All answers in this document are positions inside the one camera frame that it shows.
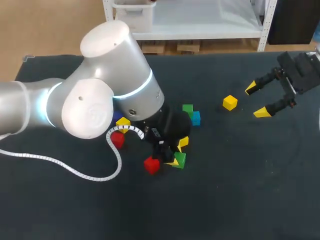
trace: yellow cube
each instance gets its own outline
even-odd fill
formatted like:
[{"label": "yellow cube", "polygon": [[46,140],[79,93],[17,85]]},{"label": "yellow cube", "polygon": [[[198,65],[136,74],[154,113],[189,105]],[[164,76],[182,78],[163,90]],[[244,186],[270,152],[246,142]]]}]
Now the yellow cube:
[{"label": "yellow cube", "polygon": [[165,162],[165,164],[171,165],[171,166],[179,166],[179,163],[177,159],[175,158],[173,162]]},{"label": "yellow cube", "polygon": [[[118,121],[116,121],[115,125],[117,125],[117,126],[131,125],[131,122],[123,116]],[[122,132],[123,134],[125,134],[129,130],[128,129],[119,129],[119,131]]]},{"label": "yellow cube", "polygon": [[187,146],[188,144],[189,144],[189,137],[188,136],[186,136],[185,138],[180,139],[180,141],[179,141],[179,146],[181,148]]},{"label": "yellow cube", "polygon": [[231,111],[232,109],[234,109],[237,106],[237,103],[238,103],[238,99],[229,95],[225,99],[223,99],[222,106],[224,106],[226,109]]}]

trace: shelving unit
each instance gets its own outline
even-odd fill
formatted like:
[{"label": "shelving unit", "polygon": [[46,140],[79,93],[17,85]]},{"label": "shelving unit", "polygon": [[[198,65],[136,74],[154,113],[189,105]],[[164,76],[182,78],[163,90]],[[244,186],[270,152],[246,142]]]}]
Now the shelving unit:
[{"label": "shelving unit", "polygon": [[[261,24],[250,0],[158,0],[152,32],[133,33],[136,40],[202,40],[260,38],[265,49],[277,0],[268,1]],[[103,0],[107,21],[113,0]]]}]

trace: wooden floor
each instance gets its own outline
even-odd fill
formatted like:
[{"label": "wooden floor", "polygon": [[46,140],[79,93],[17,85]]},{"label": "wooden floor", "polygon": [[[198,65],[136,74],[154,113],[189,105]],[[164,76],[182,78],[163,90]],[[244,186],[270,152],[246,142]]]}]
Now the wooden floor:
[{"label": "wooden floor", "polygon": [[[103,0],[0,0],[0,82],[15,78],[23,56],[80,54],[82,37],[105,22]],[[256,39],[203,41],[200,54],[247,53]],[[177,54],[171,41],[166,54]],[[313,51],[310,45],[267,45],[266,51]]]}]

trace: green block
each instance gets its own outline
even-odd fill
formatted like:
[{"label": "green block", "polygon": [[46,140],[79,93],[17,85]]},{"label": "green block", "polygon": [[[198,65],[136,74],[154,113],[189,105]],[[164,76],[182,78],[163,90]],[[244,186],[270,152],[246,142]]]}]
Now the green block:
[{"label": "green block", "polygon": [[178,161],[178,166],[172,166],[177,169],[184,169],[186,163],[186,154],[183,152],[175,152],[174,153],[175,159]]},{"label": "green block", "polygon": [[190,118],[192,118],[192,116],[194,115],[194,106],[192,104],[183,104],[182,110],[187,112]]}]

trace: yellow block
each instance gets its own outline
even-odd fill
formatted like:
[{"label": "yellow block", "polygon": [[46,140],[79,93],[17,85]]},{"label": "yellow block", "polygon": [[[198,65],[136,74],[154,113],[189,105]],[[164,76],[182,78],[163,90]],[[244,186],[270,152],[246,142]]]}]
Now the yellow block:
[{"label": "yellow block", "polygon": [[188,144],[189,144],[189,137],[188,136],[186,136],[185,138],[180,139],[180,141],[179,141],[179,146],[181,148],[187,146]]},{"label": "yellow block", "polygon": [[[131,125],[131,122],[126,119],[124,116],[122,118],[120,118],[118,121],[116,121],[115,125],[117,126],[121,126],[121,125]],[[119,129],[120,132],[122,132],[123,134],[125,134],[126,132],[128,132],[128,129]]]},{"label": "yellow block", "polygon": [[255,81],[253,81],[253,82],[246,88],[245,93],[248,94],[247,91],[248,91],[249,89],[252,89],[252,88],[255,87],[255,86],[257,86],[257,84],[256,84]]},{"label": "yellow block", "polygon": [[222,106],[224,106],[226,109],[231,111],[232,109],[234,109],[237,106],[237,103],[238,103],[238,99],[229,95],[225,99],[223,99]]},{"label": "yellow block", "polygon": [[266,107],[264,106],[263,108],[259,109],[258,111],[255,111],[253,113],[255,115],[256,118],[268,118],[268,117],[272,117],[270,115],[270,113],[268,113]]},{"label": "yellow block", "polygon": [[171,165],[171,166],[179,166],[179,163],[177,161],[177,159],[174,159],[173,162],[166,162],[165,164]]}]

